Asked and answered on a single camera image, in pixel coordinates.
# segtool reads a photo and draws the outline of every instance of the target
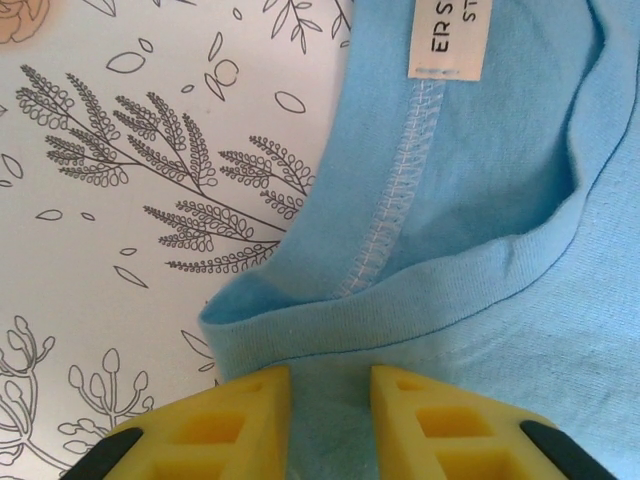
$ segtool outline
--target white paper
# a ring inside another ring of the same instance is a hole
[[[196,317],[236,269],[167,262],[277,246],[331,127],[351,6],[0,0],[1,478],[57,478],[127,415],[214,385]]]

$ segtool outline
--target clothing label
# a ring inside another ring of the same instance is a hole
[[[410,78],[478,81],[491,0],[416,0]]]

